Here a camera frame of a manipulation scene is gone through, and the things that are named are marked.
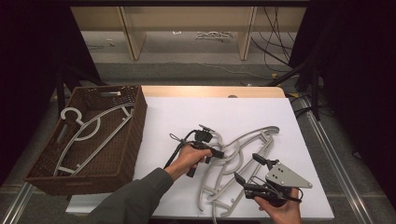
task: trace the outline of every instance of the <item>dark gray sleeve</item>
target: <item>dark gray sleeve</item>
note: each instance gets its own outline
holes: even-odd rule
[[[116,190],[88,215],[89,223],[148,223],[161,197],[173,185],[161,168]]]

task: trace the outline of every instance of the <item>brown basket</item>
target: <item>brown basket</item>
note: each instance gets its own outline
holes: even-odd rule
[[[81,127],[76,123],[77,114],[66,112],[66,119],[59,119],[25,181],[50,195],[112,192],[132,181],[147,111],[141,87],[75,88],[67,107],[78,109],[82,114],[82,121],[88,122],[114,106],[127,103],[134,103],[131,119],[77,175],[71,176],[67,172],[59,171],[57,176],[53,176],[64,148]],[[123,118],[126,118],[126,114],[121,109],[102,116],[97,133],[85,141],[74,142],[64,157],[62,167],[76,170],[119,127]],[[96,121],[79,136],[89,135],[95,127]]]

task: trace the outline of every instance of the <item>gray carpet floor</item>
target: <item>gray carpet floor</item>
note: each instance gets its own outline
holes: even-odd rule
[[[166,38],[167,35],[163,37],[163,39],[165,39],[163,40],[164,44],[172,46],[172,44],[169,42],[172,42],[173,40]],[[89,40],[93,45],[104,45],[104,43],[96,43],[94,38]],[[118,44],[117,38],[115,37],[113,37],[112,41],[115,43],[116,47],[122,48],[122,41],[120,41]],[[158,43],[153,41],[151,37],[148,37],[146,44],[148,51],[150,49],[151,52],[158,52],[150,56],[143,53],[141,55],[142,61],[140,63],[129,62],[127,60],[125,62],[123,60],[118,60],[118,63],[112,62],[112,60],[115,60],[113,57],[114,55],[121,55],[121,57],[125,57],[125,55],[127,55],[127,52],[124,49],[114,49],[114,47],[112,47],[110,51],[101,52],[92,50],[92,57],[95,59],[96,67],[101,75],[102,80],[111,85],[134,84],[241,86],[250,84],[253,86],[260,86],[270,82],[272,80],[271,75],[273,73],[277,73],[278,75],[282,74],[282,72],[274,72],[263,63],[256,63],[256,60],[259,60],[256,58],[256,56],[261,57],[261,55],[259,55],[259,52],[255,51],[256,49],[253,47],[251,47],[251,54],[253,56],[251,57],[251,61],[248,62],[238,61],[238,57],[235,56],[235,54],[237,55],[237,48],[233,49],[233,52],[230,52],[230,46],[228,46],[226,51],[217,48],[215,52],[223,52],[224,54],[214,56],[212,55],[211,57],[214,58],[200,58],[201,54],[210,54],[210,51],[202,52],[202,50],[197,50],[192,54],[189,54],[190,56],[192,55],[198,57],[198,63],[171,63],[175,62],[176,59],[171,58],[169,55],[176,55],[176,57],[179,57],[179,55],[174,52],[160,51],[160,47],[155,47],[155,44]],[[217,45],[217,43],[212,41],[209,43],[209,45]],[[233,56],[231,60],[228,60],[227,63],[219,63],[219,60],[225,62],[225,59],[223,58],[225,54],[232,54]],[[151,60],[151,57],[158,58],[156,58],[154,62]],[[272,64],[271,67],[278,70],[289,69],[287,66],[280,64]],[[280,87],[285,93],[295,92],[293,86],[296,80],[297,77],[293,77],[282,83]],[[297,99],[291,103],[291,106],[294,110],[302,108],[302,100],[303,99]],[[320,103],[326,104],[324,95],[321,95]],[[338,122],[336,115],[334,115],[329,108],[323,108],[320,110],[320,112],[321,124],[329,136],[332,145],[337,151],[342,163],[345,165],[346,171],[355,185],[359,195],[366,204],[368,212],[372,216],[374,223],[396,223],[396,212],[390,205],[389,200],[384,195],[381,188],[378,186],[370,170],[364,164],[364,161],[352,156],[352,151],[355,148],[349,142],[348,137],[344,132],[342,125]],[[351,205],[349,204],[345,193],[343,192],[334,174],[334,171],[332,170],[332,167],[329,164],[327,157],[324,154],[322,145],[308,120],[308,115],[302,114],[297,118],[297,120],[309,153],[317,169],[319,179],[332,206],[335,216],[335,219],[333,220],[305,220],[304,223],[359,223],[354,212],[352,211]],[[7,209],[18,194],[18,191],[23,184],[22,179],[26,176],[29,168],[35,161],[35,158],[38,157],[43,146],[46,144],[46,141],[49,139],[56,121],[57,103],[56,99],[53,98],[49,102],[47,113],[43,115],[40,125],[37,127],[35,135],[32,137],[29,146],[23,151],[20,159],[14,166],[14,169],[6,180],[4,186],[0,188],[0,217],[3,217],[6,214]],[[65,208],[67,205],[68,201],[66,197],[49,196],[36,189],[29,203],[26,205],[18,223],[83,223],[82,217],[75,217],[73,215],[66,214]],[[153,219],[150,223],[182,224],[211,223],[211,221],[198,222],[191,220]],[[240,221],[224,221],[219,223],[240,223]],[[271,223],[271,221],[266,219],[261,221],[261,223]]]

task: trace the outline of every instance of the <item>white table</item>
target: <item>white table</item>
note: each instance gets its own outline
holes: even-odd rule
[[[195,91],[192,91],[190,96],[200,94],[196,88],[202,87],[192,87]],[[258,89],[244,88],[244,91],[246,90],[259,91]],[[148,95],[155,95],[149,93],[149,88],[144,89],[144,92],[147,92]],[[177,142],[169,137],[169,133],[182,138],[189,131],[200,129],[198,124],[204,124],[221,133],[223,141],[229,143],[244,133],[266,126],[277,126],[280,132],[274,134],[275,142],[268,159],[282,161],[314,186],[312,189],[303,189],[302,218],[333,218],[332,209],[320,184],[318,174],[305,146],[288,99],[149,97],[147,95],[146,99],[148,113],[134,179],[142,178],[156,167],[163,167],[166,164],[177,146]],[[251,159],[251,153],[254,150],[252,148],[244,152],[246,154],[245,161]],[[175,182],[174,186],[161,199],[160,205],[153,216],[211,218],[211,203],[203,200],[204,212],[201,212],[196,205],[201,179],[207,168],[207,164],[200,164],[194,178],[182,176]],[[266,167],[261,168],[259,176],[264,177],[267,172]],[[240,189],[236,186],[230,192],[225,193],[222,200],[231,203]],[[80,215],[88,214],[106,196],[108,194],[75,195],[72,197],[66,212]],[[221,212],[224,211],[218,209],[218,217]],[[254,201],[243,198],[227,218],[258,219],[262,217],[268,216],[258,210],[258,205]]]

